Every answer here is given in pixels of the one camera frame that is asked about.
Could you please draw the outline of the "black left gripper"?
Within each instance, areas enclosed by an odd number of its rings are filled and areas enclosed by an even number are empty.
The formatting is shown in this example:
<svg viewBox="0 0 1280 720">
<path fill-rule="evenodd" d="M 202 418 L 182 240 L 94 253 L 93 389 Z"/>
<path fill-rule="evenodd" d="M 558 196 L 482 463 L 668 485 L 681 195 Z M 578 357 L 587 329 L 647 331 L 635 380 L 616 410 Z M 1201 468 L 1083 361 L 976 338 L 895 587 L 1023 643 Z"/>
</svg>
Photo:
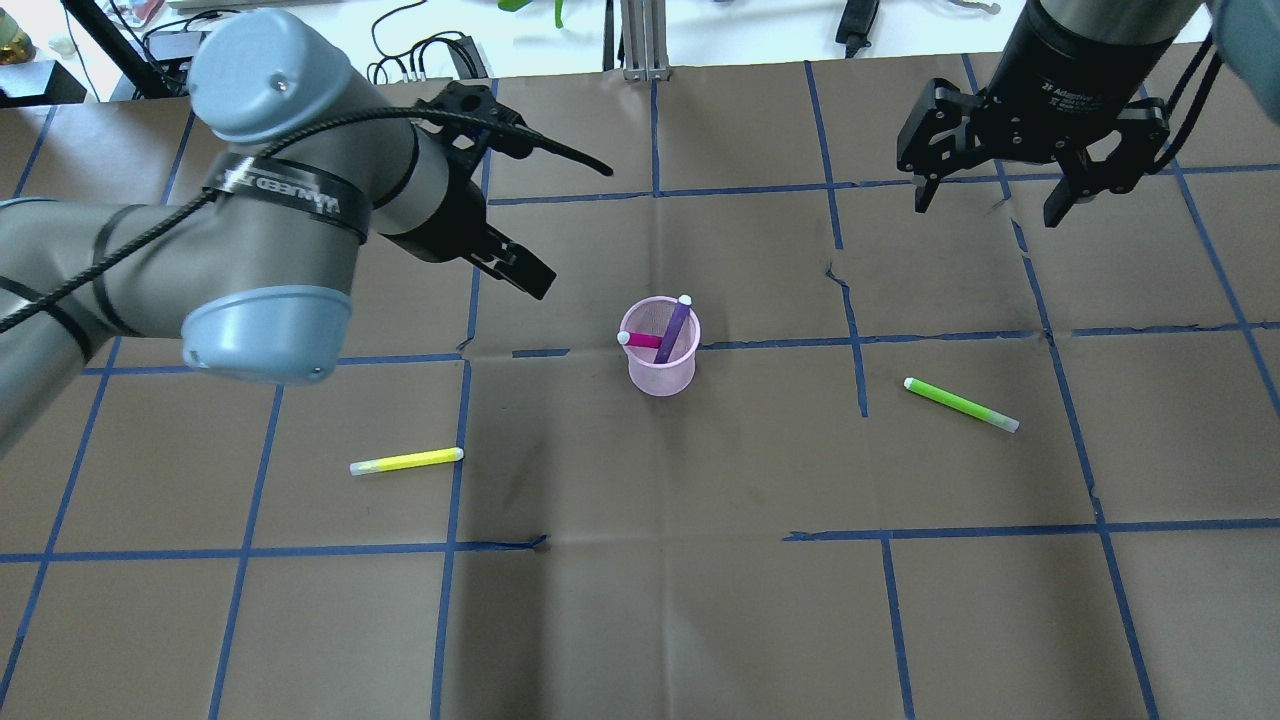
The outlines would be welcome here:
<svg viewBox="0 0 1280 720">
<path fill-rule="evenodd" d="M 486 151 L 515 159 L 532 152 L 530 141 L 460 120 L 415 131 L 411 168 L 385 196 L 385 237 L 428 261 L 471 261 L 492 278 L 541 301 L 557 273 L 538 255 L 486 222 L 483 192 L 472 177 Z"/>
</svg>

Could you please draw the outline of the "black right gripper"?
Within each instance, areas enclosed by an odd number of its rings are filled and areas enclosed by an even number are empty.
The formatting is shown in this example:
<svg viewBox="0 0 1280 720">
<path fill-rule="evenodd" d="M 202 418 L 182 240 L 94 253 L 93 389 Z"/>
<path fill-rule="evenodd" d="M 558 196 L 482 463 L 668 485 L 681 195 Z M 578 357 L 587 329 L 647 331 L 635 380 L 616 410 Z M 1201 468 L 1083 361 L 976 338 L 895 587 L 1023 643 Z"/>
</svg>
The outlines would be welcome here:
<svg viewBox="0 0 1280 720">
<path fill-rule="evenodd" d="M 931 79 L 897 137 L 914 211 L 941 179 L 989 160 L 1059 163 L 1043 205 L 1056 228 L 1080 202 L 1132 188 L 1169 137 L 1160 100 L 1135 94 L 1172 44 L 1170 1 L 1029 1 L 978 94 Z"/>
</svg>

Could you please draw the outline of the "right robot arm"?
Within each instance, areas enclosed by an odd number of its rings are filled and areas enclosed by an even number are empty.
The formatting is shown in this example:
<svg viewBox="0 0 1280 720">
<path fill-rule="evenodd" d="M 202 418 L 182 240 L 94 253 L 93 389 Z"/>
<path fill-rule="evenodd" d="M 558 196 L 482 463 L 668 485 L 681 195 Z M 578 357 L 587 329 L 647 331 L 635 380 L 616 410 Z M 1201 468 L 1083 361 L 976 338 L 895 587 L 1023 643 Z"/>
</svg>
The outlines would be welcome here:
<svg viewBox="0 0 1280 720">
<path fill-rule="evenodd" d="M 1196 14 L 1196 1 L 1029 1 L 978 94 L 931 79 L 896 141 L 911 176 L 914 209 L 928 210 L 948 176 L 987 161 L 1056 164 L 1043 206 L 1056 227 L 1102 192 L 1128 193 L 1178 155 L 1219 72 L 1228 67 L 1277 119 L 1275 1 L 1211 1 L 1210 32 L 1187 73 L 1204 70 L 1178 131 L 1170 115 L 1185 92 L 1138 97 L 1158 60 Z"/>
</svg>

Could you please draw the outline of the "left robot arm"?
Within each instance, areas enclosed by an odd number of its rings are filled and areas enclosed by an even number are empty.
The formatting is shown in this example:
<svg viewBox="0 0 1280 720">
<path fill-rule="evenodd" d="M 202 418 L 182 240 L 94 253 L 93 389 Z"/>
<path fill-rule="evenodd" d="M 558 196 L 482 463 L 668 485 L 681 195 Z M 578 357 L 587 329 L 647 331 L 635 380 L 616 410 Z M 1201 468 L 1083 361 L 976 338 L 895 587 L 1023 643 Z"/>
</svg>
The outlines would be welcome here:
<svg viewBox="0 0 1280 720">
<path fill-rule="evenodd" d="M 189 99 L 227 149 L 188 202 L 3 204 L 4 451 L 116 337 L 179 340 L 183 364 L 237 380 L 324 380 L 370 234 L 535 299 L 556 281 L 488 223 L 474 173 L 490 149 L 581 154 L 489 88 L 393 108 L 316 29 L 261 9 L 200 46 Z"/>
</svg>

